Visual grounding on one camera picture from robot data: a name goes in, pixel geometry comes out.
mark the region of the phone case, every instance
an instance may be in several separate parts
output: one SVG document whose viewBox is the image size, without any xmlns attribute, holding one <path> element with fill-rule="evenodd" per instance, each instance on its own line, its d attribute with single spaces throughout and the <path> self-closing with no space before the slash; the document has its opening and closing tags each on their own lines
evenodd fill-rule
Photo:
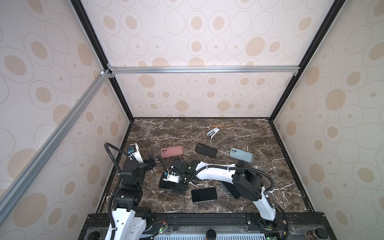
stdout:
<svg viewBox="0 0 384 240">
<path fill-rule="evenodd" d="M 203 155 L 207 155 L 209 157 L 216 157 L 217 149 L 202 143 L 198 143 L 196 145 L 195 152 L 201 153 Z"/>
<path fill-rule="evenodd" d="M 173 190 L 175 188 L 175 183 L 169 182 L 169 181 L 167 182 L 167 181 L 164 181 L 163 179 L 160 179 L 159 188 Z"/>
<path fill-rule="evenodd" d="M 229 156 L 245 162 L 252 162 L 252 159 L 253 159 L 252 153 L 246 152 L 234 147 L 231 148 L 231 152 L 229 153 Z"/>
<path fill-rule="evenodd" d="M 160 152 L 162 158 L 181 156 L 184 153 L 182 146 L 162 148 Z"/>
</svg>

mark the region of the wooden stick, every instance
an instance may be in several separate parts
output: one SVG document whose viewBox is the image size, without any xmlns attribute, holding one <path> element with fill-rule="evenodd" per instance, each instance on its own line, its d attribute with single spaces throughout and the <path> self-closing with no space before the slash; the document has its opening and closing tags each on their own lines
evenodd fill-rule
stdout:
<svg viewBox="0 0 384 240">
<path fill-rule="evenodd" d="M 235 124 L 230 124 L 230 125 L 212 125 L 212 126 L 209 126 L 209 127 L 234 127 L 236 126 Z"/>
</svg>

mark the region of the black phone case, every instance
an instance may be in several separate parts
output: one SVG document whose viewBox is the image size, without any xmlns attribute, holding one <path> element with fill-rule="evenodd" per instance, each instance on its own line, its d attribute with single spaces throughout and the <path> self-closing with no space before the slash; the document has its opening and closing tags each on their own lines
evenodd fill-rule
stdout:
<svg viewBox="0 0 384 240">
<path fill-rule="evenodd" d="M 241 197 L 241 194 L 239 193 L 235 185 L 229 182 L 224 182 L 224 181 L 221 181 L 221 182 L 224 184 L 225 188 L 231 193 L 231 195 L 235 199 L 238 199 L 239 197 Z"/>
<path fill-rule="evenodd" d="M 216 157 L 217 149 L 202 143 L 198 143 L 196 145 L 195 152 L 201 153 L 209 157 Z"/>
<path fill-rule="evenodd" d="M 174 182 L 167 182 L 167 181 L 164 181 L 163 179 L 160 179 L 159 188 L 167 189 L 167 190 L 173 190 L 173 188 L 175 188 L 175 183 Z"/>
</svg>

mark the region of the black knob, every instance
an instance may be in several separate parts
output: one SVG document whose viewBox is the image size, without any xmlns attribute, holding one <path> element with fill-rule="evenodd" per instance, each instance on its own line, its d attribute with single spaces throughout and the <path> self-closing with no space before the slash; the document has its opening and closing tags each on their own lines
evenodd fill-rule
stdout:
<svg viewBox="0 0 384 240">
<path fill-rule="evenodd" d="M 216 240 L 216 232 L 213 229 L 207 231 L 205 235 L 206 240 Z"/>
<path fill-rule="evenodd" d="M 314 233 L 320 239 L 328 238 L 328 233 L 324 228 L 319 227 L 318 229 L 315 229 Z"/>
<path fill-rule="evenodd" d="M 88 235 L 88 240 L 99 240 L 99 239 L 100 239 L 100 232 L 99 231 L 91 232 Z"/>
</svg>

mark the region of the red wire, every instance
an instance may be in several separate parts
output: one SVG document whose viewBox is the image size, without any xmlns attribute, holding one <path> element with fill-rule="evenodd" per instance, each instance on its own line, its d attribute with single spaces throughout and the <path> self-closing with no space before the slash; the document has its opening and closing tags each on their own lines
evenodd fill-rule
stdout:
<svg viewBox="0 0 384 240">
<path fill-rule="evenodd" d="M 158 223 L 161 223 L 161 222 L 164 223 L 165 225 L 168 225 L 167 222 L 166 222 L 165 220 L 158 221 L 157 223 L 154 223 L 153 225 L 158 224 Z"/>
<path fill-rule="evenodd" d="M 282 222 L 282 221 L 279 221 L 279 222 L 281 222 L 282 224 L 284 224 L 284 225 L 285 225 L 285 223 L 284 223 L 284 222 Z M 285 228 L 287 228 L 287 225 L 285 225 Z"/>
</svg>

